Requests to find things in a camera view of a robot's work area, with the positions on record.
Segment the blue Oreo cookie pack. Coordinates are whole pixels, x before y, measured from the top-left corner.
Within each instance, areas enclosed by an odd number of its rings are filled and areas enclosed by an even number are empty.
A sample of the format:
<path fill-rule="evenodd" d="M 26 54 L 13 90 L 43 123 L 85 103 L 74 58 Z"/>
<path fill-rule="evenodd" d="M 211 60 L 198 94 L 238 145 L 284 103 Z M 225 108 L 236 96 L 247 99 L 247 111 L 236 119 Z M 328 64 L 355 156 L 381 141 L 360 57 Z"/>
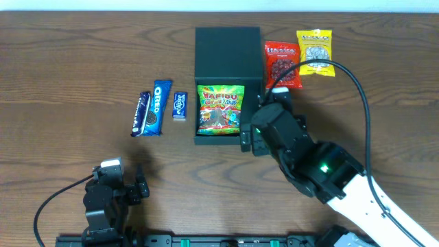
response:
<path fill-rule="evenodd" d="M 154 82 L 153 97 L 146 114 L 143 136 L 160 136 L 163 115 L 171 91 L 171 80 L 156 80 Z"/>

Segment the Haribo gummy worms bag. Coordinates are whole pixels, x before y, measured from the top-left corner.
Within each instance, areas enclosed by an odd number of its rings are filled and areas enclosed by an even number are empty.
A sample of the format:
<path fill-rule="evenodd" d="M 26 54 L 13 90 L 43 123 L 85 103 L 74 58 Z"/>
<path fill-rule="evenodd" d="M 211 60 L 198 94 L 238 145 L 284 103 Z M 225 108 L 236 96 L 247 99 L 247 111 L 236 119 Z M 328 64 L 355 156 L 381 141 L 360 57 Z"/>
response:
<path fill-rule="evenodd" d="M 200 116 L 197 134 L 228 135 L 240 131 L 243 85 L 198 85 Z"/>

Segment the yellow sunflower seeds bag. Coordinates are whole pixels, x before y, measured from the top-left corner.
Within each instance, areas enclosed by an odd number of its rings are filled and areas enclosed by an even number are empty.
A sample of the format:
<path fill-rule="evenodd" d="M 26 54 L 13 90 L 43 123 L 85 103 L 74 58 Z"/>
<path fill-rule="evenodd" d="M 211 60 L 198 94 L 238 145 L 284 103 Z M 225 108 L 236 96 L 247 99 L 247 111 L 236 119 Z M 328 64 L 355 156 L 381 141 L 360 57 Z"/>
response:
<path fill-rule="evenodd" d="M 332 60 L 332 31 L 331 30 L 298 30 L 296 32 L 300 47 L 300 61 Z M 300 75 L 318 74 L 335 77 L 332 64 L 312 62 L 299 69 Z"/>

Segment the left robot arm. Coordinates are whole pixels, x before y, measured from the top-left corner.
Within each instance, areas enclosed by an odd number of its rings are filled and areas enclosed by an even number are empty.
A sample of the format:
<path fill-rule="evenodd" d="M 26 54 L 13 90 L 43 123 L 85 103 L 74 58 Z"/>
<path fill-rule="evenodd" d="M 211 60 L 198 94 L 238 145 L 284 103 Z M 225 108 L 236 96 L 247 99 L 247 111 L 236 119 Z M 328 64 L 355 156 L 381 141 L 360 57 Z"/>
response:
<path fill-rule="evenodd" d="M 132 246 L 144 244 L 140 233 L 126 226 L 129 207 L 141 204 L 150 195 L 142 167 L 135 182 L 126 185 L 120 165 L 95 167 L 93 179 L 85 187 L 83 203 L 88 227 L 83 231 L 82 246 Z"/>

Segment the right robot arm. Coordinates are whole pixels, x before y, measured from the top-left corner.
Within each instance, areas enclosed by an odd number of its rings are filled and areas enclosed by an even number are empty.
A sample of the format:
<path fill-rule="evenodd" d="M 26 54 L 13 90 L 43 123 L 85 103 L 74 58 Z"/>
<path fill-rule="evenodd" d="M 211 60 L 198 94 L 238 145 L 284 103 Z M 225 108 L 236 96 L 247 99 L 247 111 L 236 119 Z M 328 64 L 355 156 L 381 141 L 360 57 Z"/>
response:
<path fill-rule="evenodd" d="M 363 165 L 335 143 L 313 141 L 280 103 L 261 107 L 251 124 L 299 192 L 329 205 L 379 246 L 438 245 L 374 179 L 367 178 Z"/>

